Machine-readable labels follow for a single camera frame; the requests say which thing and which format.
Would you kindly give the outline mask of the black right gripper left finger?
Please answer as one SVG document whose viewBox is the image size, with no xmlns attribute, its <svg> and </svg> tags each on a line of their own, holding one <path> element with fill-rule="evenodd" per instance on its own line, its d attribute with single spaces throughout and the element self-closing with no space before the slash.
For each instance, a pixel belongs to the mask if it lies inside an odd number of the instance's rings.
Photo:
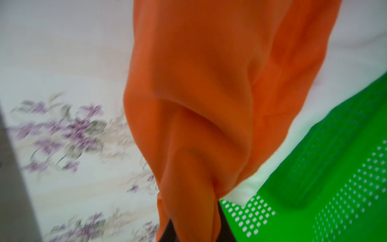
<svg viewBox="0 0 387 242">
<path fill-rule="evenodd" d="M 178 242 L 178 237 L 171 220 L 168 221 L 168 224 L 158 242 Z"/>
</svg>

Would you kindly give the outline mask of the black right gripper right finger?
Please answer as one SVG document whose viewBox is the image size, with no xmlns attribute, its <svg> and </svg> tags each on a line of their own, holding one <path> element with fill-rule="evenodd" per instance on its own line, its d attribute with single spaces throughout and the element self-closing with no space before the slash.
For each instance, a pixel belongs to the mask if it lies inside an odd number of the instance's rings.
<svg viewBox="0 0 387 242">
<path fill-rule="evenodd" d="M 221 230 L 216 242 L 237 242 L 229 226 L 229 223 L 226 219 L 226 216 L 224 214 L 224 211 L 222 209 L 220 202 L 218 202 L 218 210 L 219 210 L 220 221 L 221 221 Z"/>
</svg>

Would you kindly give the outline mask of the orange cloth garment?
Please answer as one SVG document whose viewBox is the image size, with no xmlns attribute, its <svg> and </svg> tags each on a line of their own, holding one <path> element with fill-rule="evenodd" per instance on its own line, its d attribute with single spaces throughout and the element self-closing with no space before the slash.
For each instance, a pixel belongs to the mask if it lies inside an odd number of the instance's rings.
<svg viewBox="0 0 387 242">
<path fill-rule="evenodd" d="M 279 148 L 341 1 L 134 1 L 124 108 L 158 189 L 158 241 L 216 242 L 218 202 Z"/>
</svg>

